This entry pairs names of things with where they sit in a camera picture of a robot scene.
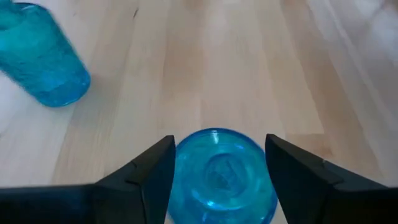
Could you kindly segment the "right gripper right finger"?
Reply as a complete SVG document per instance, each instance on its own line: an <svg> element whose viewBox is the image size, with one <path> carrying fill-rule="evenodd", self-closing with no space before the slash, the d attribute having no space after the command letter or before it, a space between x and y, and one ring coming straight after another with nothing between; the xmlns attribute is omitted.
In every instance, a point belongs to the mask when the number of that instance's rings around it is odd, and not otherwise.
<svg viewBox="0 0 398 224"><path fill-rule="evenodd" d="M392 224L392 188L274 134L266 136L265 150L288 224Z"/></svg>

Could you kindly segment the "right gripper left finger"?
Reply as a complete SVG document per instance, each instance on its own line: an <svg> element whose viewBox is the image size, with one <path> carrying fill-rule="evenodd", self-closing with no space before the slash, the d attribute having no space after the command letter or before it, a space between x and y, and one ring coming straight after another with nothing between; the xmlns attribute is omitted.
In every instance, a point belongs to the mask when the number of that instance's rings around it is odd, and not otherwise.
<svg viewBox="0 0 398 224"><path fill-rule="evenodd" d="M96 224L164 224L175 172L175 139L165 136L95 183Z"/></svg>

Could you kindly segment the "round teal glass vase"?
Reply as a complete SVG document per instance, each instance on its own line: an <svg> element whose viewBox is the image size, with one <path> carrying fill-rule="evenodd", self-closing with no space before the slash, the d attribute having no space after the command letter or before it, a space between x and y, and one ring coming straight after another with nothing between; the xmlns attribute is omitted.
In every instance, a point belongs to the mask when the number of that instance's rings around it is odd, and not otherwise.
<svg viewBox="0 0 398 224"><path fill-rule="evenodd" d="M177 145L168 206L174 224L270 224L277 202L265 152L251 138L208 128Z"/></svg>
<svg viewBox="0 0 398 224"><path fill-rule="evenodd" d="M50 11L12 0L0 0L0 70L48 107L79 100L91 81Z"/></svg>

